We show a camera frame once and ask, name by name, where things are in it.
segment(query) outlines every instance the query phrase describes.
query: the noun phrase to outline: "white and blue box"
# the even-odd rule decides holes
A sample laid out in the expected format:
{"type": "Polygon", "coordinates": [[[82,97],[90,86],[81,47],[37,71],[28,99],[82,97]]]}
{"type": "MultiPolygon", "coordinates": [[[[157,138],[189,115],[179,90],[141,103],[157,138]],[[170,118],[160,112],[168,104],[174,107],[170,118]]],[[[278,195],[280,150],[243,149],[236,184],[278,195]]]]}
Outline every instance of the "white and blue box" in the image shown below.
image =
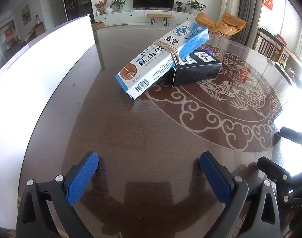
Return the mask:
{"type": "MultiPolygon", "coordinates": [[[[209,40],[209,37],[206,27],[186,21],[160,39],[176,47],[183,59],[209,40]]],[[[123,90],[136,99],[173,66],[172,54],[164,47],[152,44],[128,63],[116,75],[116,79],[123,90]]]]}

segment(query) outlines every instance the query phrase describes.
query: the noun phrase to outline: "gray curtain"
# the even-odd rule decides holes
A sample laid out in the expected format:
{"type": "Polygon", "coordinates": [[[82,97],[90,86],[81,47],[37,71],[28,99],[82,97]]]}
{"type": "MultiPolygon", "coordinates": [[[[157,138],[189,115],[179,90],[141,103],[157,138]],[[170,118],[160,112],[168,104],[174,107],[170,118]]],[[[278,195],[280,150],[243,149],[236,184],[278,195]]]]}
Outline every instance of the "gray curtain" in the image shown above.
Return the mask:
{"type": "Polygon", "coordinates": [[[261,15],[262,0],[240,0],[238,18],[248,22],[248,25],[232,40],[245,46],[252,47],[261,15]]]}

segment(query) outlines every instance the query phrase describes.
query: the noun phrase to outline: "purple object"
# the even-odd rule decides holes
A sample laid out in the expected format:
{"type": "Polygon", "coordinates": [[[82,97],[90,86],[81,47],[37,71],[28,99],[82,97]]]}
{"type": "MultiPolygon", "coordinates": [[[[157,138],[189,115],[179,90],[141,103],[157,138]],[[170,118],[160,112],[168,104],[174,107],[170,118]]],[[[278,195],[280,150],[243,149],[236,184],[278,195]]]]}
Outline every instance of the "purple object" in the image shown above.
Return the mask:
{"type": "Polygon", "coordinates": [[[207,48],[205,48],[204,50],[205,50],[205,52],[207,52],[208,54],[214,55],[214,52],[213,52],[212,50],[207,49],[207,48]]]}

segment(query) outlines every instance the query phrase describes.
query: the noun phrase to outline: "bottle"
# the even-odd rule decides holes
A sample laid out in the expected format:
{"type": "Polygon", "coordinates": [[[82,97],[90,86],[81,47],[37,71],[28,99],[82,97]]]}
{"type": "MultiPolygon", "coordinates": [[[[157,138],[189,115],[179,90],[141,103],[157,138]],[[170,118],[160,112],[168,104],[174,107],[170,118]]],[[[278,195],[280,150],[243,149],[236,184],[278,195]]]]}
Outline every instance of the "bottle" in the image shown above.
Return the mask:
{"type": "Polygon", "coordinates": [[[37,24],[40,24],[40,23],[41,23],[41,21],[39,20],[39,16],[36,15],[36,25],[37,25],[37,24]]]}

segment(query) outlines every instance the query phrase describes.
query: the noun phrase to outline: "door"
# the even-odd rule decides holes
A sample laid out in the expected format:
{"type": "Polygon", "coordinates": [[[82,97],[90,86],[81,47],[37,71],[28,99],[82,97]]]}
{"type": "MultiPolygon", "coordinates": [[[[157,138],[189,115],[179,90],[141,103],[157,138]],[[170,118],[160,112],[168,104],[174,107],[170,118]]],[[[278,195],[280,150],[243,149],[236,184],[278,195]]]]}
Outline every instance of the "door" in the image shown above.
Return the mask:
{"type": "Polygon", "coordinates": [[[55,26],[67,21],[63,0],[50,0],[50,6],[55,26]]]}

